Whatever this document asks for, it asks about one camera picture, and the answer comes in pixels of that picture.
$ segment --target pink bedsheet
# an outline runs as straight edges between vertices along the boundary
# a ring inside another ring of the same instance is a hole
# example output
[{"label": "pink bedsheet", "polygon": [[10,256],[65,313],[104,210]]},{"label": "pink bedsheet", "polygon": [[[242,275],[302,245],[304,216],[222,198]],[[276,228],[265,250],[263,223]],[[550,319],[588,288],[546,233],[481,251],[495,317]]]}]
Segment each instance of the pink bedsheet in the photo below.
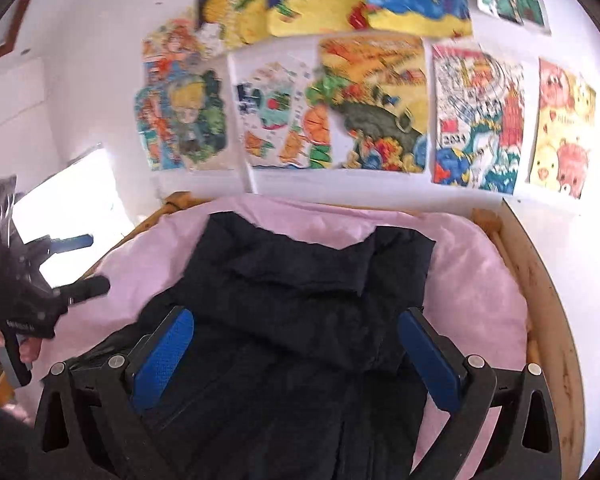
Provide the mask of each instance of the pink bedsheet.
[{"label": "pink bedsheet", "polygon": [[[433,327],[467,354],[480,354],[492,367],[520,370],[526,354],[526,303],[498,251],[469,220],[442,213],[351,210],[248,194],[221,198],[163,216],[158,225],[111,252],[99,272],[109,277],[108,295],[71,308],[58,322],[56,338],[45,341],[33,365],[33,380],[17,391],[35,413],[38,381],[58,361],[92,348],[136,319],[149,298],[175,283],[202,234],[209,214],[236,211],[270,231],[295,240],[343,248],[363,240],[377,225],[417,229],[435,240],[424,314]],[[497,413],[491,410],[458,478],[471,478],[490,439]],[[429,397],[418,436],[414,466],[437,438],[448,415]]]}]

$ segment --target black jacket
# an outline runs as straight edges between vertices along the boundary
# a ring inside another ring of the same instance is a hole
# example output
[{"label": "black jacket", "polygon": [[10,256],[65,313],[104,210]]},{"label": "black jacket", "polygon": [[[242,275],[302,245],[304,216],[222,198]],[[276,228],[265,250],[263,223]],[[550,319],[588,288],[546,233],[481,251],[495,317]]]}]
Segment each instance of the black jacket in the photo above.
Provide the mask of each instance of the black jacket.
[{"label": "black jacket", "polygon": [[181,478],[402,480],[426,390],[397,318],[422,306],[433,246],[378,227],[334,250],[213,214],[181,280],[72,368],[129,350],[183,305],[193,340],[142,414]]}]

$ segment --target white wall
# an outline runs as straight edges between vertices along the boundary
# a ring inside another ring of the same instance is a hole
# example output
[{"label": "white wall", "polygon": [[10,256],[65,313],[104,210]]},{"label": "white wall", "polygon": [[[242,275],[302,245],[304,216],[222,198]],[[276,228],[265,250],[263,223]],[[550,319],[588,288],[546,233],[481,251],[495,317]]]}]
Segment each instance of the white wall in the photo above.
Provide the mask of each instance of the white wall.
[{"label": "white wall", "polygon": [[0,177],[18,175],[29,191],[62,169],[45,103],[41,59],[0,76]]},{"label": "white wall", "polygon": [[78,0],[58,23],[46,52],[50,120],[61,157],[70,160],[102,143],[134,223],[159,207],[157,194],[189,189],[199,196],[219,196],[243,190],[237,171],[152,174],[136,130],[133,107],[143,86],[142,38],[192,2]]},{"label": "white wall", "polygon": [[[167,171],[151,174],[136,134],[135,92],[143,84],[142,38],[193,0],[73,0],[72,10],[58,23],[45,52],[48,108],[59,154],[64,160],[102,142],[110,153],[118,192],[133,221],[158,205],[157,195],[192,190],[218,196],[243,189],[238,172]],[[478,12],[469,0],[475,37],[485,45],[499,44],[518,54],[526,67],[526,121],[521,171],[515,195],[566,208],[600,209],[600,138],[589,181],[578,203],[526,184],[534,146],[538,110],[538,56],[579,70],[598,92],[600,136],[600,34],[576,0],[545,0],[553,35],[542,36]],[[276,39],[272,52],[315,48],[317,38]],[[230,55],[244,62],[258,45]],[[432,82],[432,67],[429,66]],[[430,89],[432,103],[433,88]],[[430,132],[435,128],[431,107]],[[448,210],[468,214],[475,206],[495,207],[501,196],[481,190],[432,184],[430,170],[421,175],[368,171],[256,170],[257,191],[264,194],[331,203]]]}]

